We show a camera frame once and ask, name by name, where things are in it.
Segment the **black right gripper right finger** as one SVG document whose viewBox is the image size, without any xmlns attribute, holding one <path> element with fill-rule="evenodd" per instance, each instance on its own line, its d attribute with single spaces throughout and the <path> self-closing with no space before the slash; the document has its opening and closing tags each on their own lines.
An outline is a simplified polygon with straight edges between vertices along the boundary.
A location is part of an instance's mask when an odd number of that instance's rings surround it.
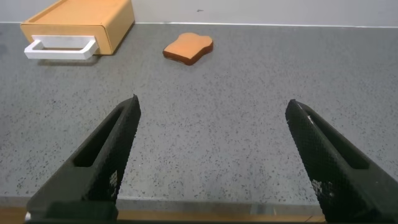
<svg viewBox="0 0 398 224">
<path fill-rule="evenodd" d="M 327 222 L 397 222 L 394 178 L 309 106 L 290 100 L 285 118 Z"/>
</svg>

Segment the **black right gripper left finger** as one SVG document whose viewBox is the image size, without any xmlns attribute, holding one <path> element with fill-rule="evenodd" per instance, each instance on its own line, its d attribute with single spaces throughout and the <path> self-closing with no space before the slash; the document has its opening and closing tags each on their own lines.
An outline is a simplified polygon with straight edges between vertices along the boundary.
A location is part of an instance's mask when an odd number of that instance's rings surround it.
<svg viewBox="0 0 398 224">
<path fill-rule="evenodd" d="M 27 203 L 27 222 L 112 222 L 141 117 L 137 96 L 118 104 Z"/>
</svg>

